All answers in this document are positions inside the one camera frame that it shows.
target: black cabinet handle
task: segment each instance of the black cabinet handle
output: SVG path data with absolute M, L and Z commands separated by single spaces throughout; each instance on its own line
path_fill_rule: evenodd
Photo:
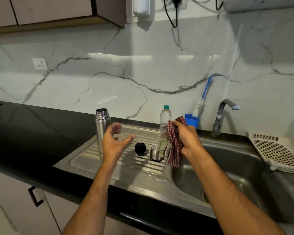
M 40 201 L 37 201 L 34 193 L 33 193 L 33 190 L 36 189 L 35 186 L 32 186 L 31 188 L 28 189 L 28 192 L 29 192 L 29 195 L 30 197 L 32 198 L 33 202 L 34 202 L 34 205 L 36 207 L 38 207 L 39 205 L 41 205 L 43 203 L 43 200 L 40 200 Z

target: checkered cloth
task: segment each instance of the checkered cloth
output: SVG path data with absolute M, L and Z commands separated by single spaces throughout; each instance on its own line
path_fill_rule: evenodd
M 187 125 L 183 116 L 180 116 L 176 121 Z M 172 121 L 168 122 L 169 143 L 171 149 L 169 152 L 167 164 L 174 168 L 179 168 L 182 165 L 182 147 L 184 146 L 179 138 L 178 129 L 173 125 Z

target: faucet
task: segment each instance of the faucet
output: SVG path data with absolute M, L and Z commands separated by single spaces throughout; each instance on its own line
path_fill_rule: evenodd
M 216 117 L 216 120 L 212 126 L 212 132 L 211 132 L 212 137 L 219 137 L 221 134 L 221 118 L 222 118 L 222 114 L 223 114 L 223 110 L 224 110 L 225 105 L 230 106 L 232 110 L 239 110 L 240 109 L 239 106 L 234 104 L 229 99 L 223 100 L 219 105 L 217 117 Z

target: flask mouth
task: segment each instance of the flask mouth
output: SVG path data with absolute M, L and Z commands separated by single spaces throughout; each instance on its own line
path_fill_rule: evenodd
M 96 120 L 104 120 L 109 118 L 110 115 L 108 113 L 108 109 L 100 108 L 96 110 Z

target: person's left hand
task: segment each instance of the person's left hand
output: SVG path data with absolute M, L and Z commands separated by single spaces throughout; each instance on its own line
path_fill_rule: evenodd
M 123 141 L 117 141 L 118 137 L 113 137 L 114 134 L 121 133 L 122 126 L 120 123 L 110 125 L 102 139 L 102 154 L 103 154 L 103 164 L 116 165 L 118 159 L 121 157 L 124 148 L 130 144 L 135 138 L 135 134 L 129 135 Z

